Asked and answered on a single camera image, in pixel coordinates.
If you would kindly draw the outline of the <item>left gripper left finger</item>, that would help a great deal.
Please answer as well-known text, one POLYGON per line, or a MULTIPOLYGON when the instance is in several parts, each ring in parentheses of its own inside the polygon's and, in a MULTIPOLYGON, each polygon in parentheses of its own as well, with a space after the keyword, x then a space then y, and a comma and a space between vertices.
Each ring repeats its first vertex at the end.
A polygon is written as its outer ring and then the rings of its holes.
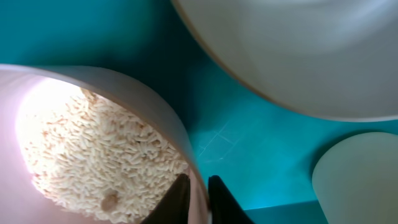
POLYGON ((141 224, 187 224, 189 206, 190 179, 187 174, 180 174, 141 224))

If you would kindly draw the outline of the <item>pile of rice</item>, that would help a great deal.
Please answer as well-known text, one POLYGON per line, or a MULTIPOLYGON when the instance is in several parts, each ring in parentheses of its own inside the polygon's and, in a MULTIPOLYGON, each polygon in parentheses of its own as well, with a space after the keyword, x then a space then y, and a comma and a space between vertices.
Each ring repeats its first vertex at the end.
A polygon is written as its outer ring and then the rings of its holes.
POLYGON ((25 116, 23 156, 41 191, 68 212, 139 223, 188 164, 151 125, 82 89, 25 116))

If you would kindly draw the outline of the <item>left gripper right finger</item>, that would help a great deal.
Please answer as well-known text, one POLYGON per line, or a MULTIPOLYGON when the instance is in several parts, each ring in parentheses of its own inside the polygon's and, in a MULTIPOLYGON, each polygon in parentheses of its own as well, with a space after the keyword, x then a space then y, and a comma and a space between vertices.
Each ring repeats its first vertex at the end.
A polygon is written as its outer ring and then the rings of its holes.
POLYGON ((221 180, 213 175, 208 179, 208 195, 212 224, 254 224, 221 180))

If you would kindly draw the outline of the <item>white paper cup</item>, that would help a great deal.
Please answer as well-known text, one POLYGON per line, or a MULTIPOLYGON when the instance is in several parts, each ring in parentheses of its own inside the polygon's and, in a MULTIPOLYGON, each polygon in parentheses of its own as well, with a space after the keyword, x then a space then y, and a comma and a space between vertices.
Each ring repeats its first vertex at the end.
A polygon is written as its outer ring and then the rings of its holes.
POLYGON ((312 185, 328 223, 397 224, 397 135, 335 144, 317 162, 312 185))

